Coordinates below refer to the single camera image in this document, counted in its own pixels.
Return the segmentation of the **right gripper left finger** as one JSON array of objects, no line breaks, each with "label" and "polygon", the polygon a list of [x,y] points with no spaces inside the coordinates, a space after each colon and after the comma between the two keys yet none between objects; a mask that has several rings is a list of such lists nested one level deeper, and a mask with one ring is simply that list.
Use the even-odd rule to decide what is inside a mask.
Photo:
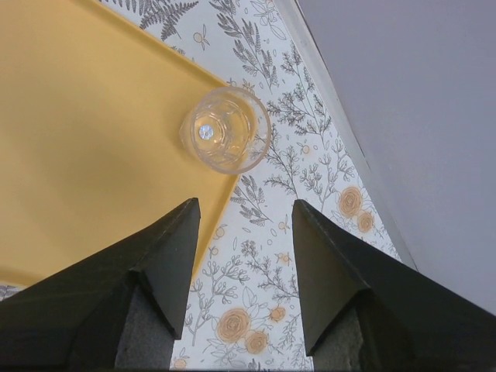
[{"label": "right gripper left finger", "polygon": [[165,371],[181,338],[198,242],[190,198],[1,303],[3,371]]}]

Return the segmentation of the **small clear glass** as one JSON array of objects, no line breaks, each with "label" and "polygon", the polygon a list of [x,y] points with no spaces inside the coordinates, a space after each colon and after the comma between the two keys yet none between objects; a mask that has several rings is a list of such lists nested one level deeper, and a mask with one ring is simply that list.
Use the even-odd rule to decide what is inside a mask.
[{"label": "small clear glass", "polygon": [[236,87],[210,91],[185,116],[179,131],[183,147],[222,174],[243,174],[267,154],[272,127],[262,101]]}]

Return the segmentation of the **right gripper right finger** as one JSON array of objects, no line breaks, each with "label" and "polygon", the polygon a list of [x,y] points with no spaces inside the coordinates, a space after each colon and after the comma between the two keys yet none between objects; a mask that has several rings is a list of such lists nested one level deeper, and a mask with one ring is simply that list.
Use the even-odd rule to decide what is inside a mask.
[{"label": "right gripper right finger", "polygon": [[338,227],[292,210],[305,351],[317,371],[493,371],[495,317]]}]

